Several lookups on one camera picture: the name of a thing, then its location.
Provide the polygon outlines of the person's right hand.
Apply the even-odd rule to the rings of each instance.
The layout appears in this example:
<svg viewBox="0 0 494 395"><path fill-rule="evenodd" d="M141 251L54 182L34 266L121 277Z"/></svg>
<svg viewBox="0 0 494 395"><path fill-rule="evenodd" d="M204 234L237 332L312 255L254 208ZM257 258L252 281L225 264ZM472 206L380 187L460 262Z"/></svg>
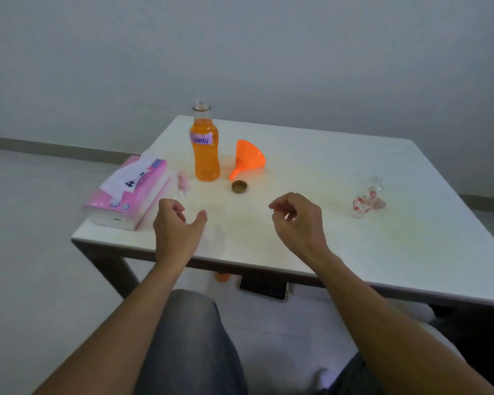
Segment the person's right hand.
<svg viewBox="0 0 494 395"><path fill-rule="evenodd" d="M323 229L322 209L305 196L294 220L287 221L281 213L272 211L272 221L282 243L312 270L330 253Z"/></svg>

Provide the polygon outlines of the person's left hand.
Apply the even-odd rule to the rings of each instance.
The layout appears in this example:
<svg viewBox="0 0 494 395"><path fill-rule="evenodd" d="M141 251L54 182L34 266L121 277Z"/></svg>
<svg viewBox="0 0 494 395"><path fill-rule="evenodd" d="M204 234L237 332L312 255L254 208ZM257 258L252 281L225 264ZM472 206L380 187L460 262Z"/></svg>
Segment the person's left hand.
<svg viewBox="0 0 494 395"><path fill-rule="evenodd" d="M184 206L175 199L160 199L153 222L156 264L178 273L193 257L203 234L192 234Z"/></svg>

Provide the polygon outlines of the person's left forearm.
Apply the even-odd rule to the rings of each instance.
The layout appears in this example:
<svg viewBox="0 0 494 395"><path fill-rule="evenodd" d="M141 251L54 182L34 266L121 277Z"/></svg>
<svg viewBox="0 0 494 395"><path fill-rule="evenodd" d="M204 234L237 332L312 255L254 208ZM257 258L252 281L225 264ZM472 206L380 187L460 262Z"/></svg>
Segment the person's left forearm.
<svg viewBox="0 0 494 395"><path fill-rule="evenodd" d="M131 395L186 264L186 259L158 258L145 279L33 395Z"/></svg>

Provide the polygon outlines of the person's right forearm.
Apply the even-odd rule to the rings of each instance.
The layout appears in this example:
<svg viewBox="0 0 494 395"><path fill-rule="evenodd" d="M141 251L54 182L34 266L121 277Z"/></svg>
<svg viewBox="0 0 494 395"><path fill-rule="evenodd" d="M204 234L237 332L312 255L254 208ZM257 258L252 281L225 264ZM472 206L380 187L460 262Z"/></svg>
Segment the person's right forearm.
<svg viewBox="0 0 494 395"><path fill-rule="evenodd" d="M494 395L494 386L388 303L329 249L303 258L327 288L360 354L390 395Z"/></svg>

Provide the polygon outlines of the orange plastic funnel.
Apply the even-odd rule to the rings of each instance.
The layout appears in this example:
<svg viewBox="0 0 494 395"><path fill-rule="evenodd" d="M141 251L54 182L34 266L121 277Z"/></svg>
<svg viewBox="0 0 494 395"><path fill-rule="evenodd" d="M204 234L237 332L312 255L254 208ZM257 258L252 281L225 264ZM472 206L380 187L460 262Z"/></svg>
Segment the orange plastic funnel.
<svg viewBox="0 0 494 395"><path fill-rule="evenodd" d="M235 167L229 176L229 180L234 181L241 172L264 167L265 157L263 153L252 143L239 139L236 147Z"/></svg>

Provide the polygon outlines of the clear bottle with orange liquid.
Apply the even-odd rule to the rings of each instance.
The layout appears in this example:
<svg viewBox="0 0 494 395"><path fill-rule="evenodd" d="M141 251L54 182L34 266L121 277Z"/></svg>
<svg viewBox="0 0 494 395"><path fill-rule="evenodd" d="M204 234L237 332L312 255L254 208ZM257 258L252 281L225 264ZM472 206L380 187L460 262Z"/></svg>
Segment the clear bottle with orange liquid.
<svg viewBox="0 0 494 395"><path fill-rule="evenodd" d="M195 176L202 182L212 182L221 175L218 160L219 134L211 118L211 105L196 99L193 106L193 125L189 130L195 159Z"/></svg>

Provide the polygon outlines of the pink tissue pack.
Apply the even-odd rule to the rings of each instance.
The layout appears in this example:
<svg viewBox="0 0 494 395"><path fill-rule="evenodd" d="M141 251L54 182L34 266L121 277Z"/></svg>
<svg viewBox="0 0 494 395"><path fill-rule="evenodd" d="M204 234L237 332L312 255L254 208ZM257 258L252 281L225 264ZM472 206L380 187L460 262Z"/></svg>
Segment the pink tissue pack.
<svg viewBox="0 0 494 395"><path fill-rule="evenodd" d="M84 206L86 217L95 225L135 231L145 213L171 179L169 164L158 159L150 173L141 178L135 192L125 193L120 202L98 189Z"/></svg>

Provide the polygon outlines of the white paper note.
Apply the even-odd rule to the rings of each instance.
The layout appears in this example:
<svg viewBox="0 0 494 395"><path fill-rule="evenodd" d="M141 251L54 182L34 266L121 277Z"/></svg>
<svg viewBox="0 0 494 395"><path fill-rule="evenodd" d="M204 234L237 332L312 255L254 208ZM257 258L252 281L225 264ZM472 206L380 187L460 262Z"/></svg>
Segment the white paper note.
<svg viewBox="0 0 494 395"><path fill-rule="evenodd" d="M112 201L120 202L125 193L133 193L142 177L151 172L153 165L158 161L155 157L133 155L128 158L99 189L111 197Z"/></svg>

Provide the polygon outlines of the small clear red-flowered bottle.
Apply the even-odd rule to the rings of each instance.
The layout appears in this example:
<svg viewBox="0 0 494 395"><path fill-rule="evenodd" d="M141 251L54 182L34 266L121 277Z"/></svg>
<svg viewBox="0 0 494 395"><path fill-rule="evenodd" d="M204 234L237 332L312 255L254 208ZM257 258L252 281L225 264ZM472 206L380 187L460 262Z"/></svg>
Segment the small clear red-flowered bottle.
<svg viewBox="0 0 494 395"><path fill-rule="evenodd" d="M381 198L383 179L379 176L367 180L362 191L358 192L352 201L352 215L363 219L372 212L382 212L387 209L386 201Z"/></svg>

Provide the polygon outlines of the black phone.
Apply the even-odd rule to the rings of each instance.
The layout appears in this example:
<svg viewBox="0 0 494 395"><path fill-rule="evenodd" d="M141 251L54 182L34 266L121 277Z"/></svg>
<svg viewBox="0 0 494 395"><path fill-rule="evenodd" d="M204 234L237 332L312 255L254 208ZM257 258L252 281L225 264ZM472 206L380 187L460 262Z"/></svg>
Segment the black phone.
<svg viewBox="0 0 494 395"><path fill-rule="evenodd" d="M286 302L289 295L289 283L281 279L242 276L238 280L237 288L240 291L264 298L270 298L279 302Z"/></svg>

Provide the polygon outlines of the person's grey trousers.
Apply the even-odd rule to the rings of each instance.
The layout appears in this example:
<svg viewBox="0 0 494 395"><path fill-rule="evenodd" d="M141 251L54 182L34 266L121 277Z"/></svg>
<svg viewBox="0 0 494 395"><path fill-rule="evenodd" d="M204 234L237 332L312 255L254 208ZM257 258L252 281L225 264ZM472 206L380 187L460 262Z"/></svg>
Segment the person's grey trousers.
<svg viewBox="0 0 494 395"><path fill-rule="evenodd" d="M356 353L335 372L314 366L305 342L240 330L231 338L216 303L193 291L174 290L153 335L132 395L382 395Z"/></svg>

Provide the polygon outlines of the white table with dark frame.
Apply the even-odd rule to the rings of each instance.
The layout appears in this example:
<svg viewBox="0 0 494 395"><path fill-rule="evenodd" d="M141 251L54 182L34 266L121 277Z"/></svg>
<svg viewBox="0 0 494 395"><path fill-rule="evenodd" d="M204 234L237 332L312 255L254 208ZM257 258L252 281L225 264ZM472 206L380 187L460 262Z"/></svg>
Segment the white table with dark frame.
<svg viewBox="0 0 494 395"><path fill-rule="evenodd" d="M422 151L408 139L215 121L222 177L173 191L192 221L208 222L189 267L322 286L277 237L268 205L298 192L322 209L330 249L384 297L435 305L494 306L494 238ZM237 141L255 145L265 167L241 172L231 190ZM352 201L383 179L387 209L363 219Z"/></svg>

